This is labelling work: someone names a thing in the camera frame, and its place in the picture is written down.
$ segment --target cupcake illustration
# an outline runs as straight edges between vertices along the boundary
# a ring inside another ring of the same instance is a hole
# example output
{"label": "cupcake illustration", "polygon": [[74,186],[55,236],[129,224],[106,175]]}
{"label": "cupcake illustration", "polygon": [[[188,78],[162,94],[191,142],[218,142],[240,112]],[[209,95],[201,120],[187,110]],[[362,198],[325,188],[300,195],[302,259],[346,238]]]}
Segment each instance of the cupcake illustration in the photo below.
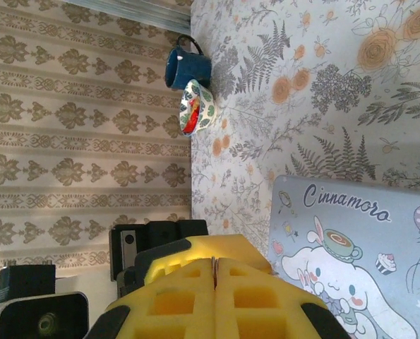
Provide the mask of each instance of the cupcake illustration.
{"label": "cupcake illustration", "polygon": [[383,275],[389,275],[396,271],[395,257],[393,254],[378,254],[376,259],[376,268]]}

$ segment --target floral wallpaper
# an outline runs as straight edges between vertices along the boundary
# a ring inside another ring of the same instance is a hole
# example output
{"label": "floral wallpaper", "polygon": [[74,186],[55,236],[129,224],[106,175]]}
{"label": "floral wallpaper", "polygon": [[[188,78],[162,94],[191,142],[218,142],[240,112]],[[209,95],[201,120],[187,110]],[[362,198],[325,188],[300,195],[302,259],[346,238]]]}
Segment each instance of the floral wallpaper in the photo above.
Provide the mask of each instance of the floral wallpaper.
{"label": "floral wallpaper", "polygon": [[420,190],[420,0],[194,1],[216,122],[192,216],[264,254],[281,174]]}
{"label": "floral wallpaper", "polygon": [[165,87],[177,34],[54,0],[0,0],[0,269],[109,264],[117,223],[191,210]]}

